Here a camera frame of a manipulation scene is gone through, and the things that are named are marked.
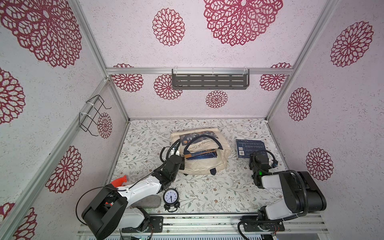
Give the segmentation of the beige canvas tote bag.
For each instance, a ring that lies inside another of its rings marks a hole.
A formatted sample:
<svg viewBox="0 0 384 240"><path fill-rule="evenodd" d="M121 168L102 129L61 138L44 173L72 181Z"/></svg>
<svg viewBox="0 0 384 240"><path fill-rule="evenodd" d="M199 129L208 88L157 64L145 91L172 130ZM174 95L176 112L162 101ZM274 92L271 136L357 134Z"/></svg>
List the beige canvas tote bag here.
<svg viewBox="0 0 384 240"><path fill-rule="evenodd" d="M215 175L226 169L232 148L218 128L196 129L171 133L171 140L180 141L179 151L183 158L180 172L185 175ZM216 149L217 157L187 160L184 155Z"/></svg>

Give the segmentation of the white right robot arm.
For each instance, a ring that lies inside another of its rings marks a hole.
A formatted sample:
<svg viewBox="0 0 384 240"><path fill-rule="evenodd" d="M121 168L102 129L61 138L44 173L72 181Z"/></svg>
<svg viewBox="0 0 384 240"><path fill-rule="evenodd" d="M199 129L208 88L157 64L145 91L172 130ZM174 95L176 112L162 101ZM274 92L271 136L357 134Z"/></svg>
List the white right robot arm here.
<svg viewBox="0 0 384 240"><path fill-rule="evenodd" d="M327 208L326 198L310 173L294 170L270 172L277 164L270 151L259 150L250 154L249 168L253 171L254 184L259 189L280 189L283 193L281 200L260 208L259 221L287 221Z"/></svg>

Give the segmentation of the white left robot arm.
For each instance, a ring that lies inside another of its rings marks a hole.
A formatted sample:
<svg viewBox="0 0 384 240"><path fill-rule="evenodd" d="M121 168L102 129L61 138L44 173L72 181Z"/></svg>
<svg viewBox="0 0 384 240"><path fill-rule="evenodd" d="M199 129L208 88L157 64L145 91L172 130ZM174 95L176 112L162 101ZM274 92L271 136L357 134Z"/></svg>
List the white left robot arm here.
<svg viewBox="0 0 384 240"><path fill-rule="evenodd" d="M112 184L101 187L101 191L81 214L85 225L97 240L104 240L119 229L145 231L150 224L150 215L142 208L130 206L166 190L176 179L183 162L182 157L172 155L160 168L135 184L117 188Z"/></svg>

